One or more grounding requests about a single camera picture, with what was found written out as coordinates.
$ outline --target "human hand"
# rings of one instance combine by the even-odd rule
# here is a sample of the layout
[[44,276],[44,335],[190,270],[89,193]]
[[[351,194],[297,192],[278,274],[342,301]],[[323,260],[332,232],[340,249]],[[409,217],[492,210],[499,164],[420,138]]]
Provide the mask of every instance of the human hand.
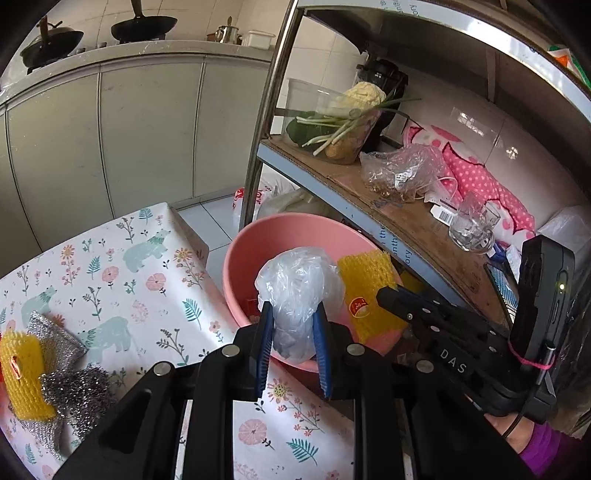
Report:
[[[493,417],[488,413],[485,413],[484,415],[485,419],[487,419],[495,428],[495,430],[501,435],[503,435],[509,428],[509,425],[513,423],[513,420],[515,420],[516,416],[517,413],[511,413],[506,417]],[[514,451],[521,453],[523,450],[525,450],[525,447],[527,447],[527,444],[530,442],[533,433],[534,422],[524,417],[519,421],[517,427],[513,429],[513,432],[509,434],[506,440]]]

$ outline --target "barcode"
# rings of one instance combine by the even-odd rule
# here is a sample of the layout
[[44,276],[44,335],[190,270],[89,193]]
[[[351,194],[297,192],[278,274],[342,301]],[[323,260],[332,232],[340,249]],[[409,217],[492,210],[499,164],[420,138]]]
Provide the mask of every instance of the barcode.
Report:
[[453,215],[449,212],[445,212],[444,210],[439,213],[439,219],[448,226],[452,222],[452,218]]

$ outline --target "cabinet door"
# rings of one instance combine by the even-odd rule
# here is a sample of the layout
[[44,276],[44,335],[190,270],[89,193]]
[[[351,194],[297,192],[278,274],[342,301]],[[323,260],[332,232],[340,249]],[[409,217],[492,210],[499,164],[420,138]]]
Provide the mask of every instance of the cabinet door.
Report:
[[41,253],[29,226],[14,183],[8,143],[6,117],[0,112],[0,278]]
[[12,163],[43,250],[113,219],[100,160],[98,74],[73,79],[8,109]]
[[268,68],[252,60],[207,58],[197,119],[195,196],[244,186]]
[[202,65],[202,57],[191,57],[161,64],[132,61],[103,71],[100,128],[116,216],[193,197]]

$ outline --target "purple sleeve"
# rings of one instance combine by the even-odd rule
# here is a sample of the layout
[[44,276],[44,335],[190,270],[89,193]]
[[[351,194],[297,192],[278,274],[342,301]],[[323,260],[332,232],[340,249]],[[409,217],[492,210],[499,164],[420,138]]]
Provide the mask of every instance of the purple sleeve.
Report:
[[580,440],[554,430],[547,423],[536,424],[529,444],[519,456],[536,477],[541,477],[550,465],[568,462],[579,447]]

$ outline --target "glass mug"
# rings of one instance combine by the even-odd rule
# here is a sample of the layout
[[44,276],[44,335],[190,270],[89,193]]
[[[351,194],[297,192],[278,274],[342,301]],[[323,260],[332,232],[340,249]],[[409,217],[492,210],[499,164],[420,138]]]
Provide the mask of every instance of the glass mug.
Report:
[[500,218],[493,207],[468,192],[449,226],[449,237],[466,252],[484,254],[495,243],[492,231]]

